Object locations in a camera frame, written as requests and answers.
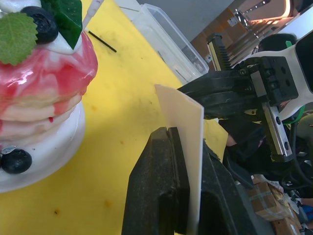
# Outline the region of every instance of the yellow surface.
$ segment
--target yellow surface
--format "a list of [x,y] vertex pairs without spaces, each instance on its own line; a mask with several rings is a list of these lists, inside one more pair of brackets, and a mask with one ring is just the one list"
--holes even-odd
[[[84,0],[84,12],[90,0]],[[99,71],[83,99],[87,128],[82,146],[46,179],[0,194],[1,235],[119,235],[129,174],[149,134],[165,121],[154,84],[179,81],[113,0],[88,28],[117,49],[92,38]],[[209,146],[223,155],[226,133],[206,123]]]

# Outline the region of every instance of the clear plastic box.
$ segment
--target clear plastic box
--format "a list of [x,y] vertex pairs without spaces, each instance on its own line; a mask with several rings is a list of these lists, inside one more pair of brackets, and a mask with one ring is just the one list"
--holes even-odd
[[162,9],[149,4],[141,5],[133,24],[182,84],[191,82],[209,71],[205,60]]

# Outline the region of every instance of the white paper sheet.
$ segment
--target white paper sheet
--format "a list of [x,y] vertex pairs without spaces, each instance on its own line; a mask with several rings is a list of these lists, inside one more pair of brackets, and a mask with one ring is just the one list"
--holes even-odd
[[187,235],[196,235],[200,216],[204,108],[176,89],[156,85],[167,127],[177,127],[184,153],[190,200]]

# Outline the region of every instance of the green leaf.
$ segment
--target green leaf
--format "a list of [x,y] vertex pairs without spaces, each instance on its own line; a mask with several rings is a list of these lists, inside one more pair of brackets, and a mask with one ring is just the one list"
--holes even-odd
[[80,0],[41,0],[41,4],[42,8],[54,17],[59,32],[74,49],[83,30],[82,2]]
[[9,13],[0,19],[0,62],[17,65],[36,46],[37,26],[25,13]]

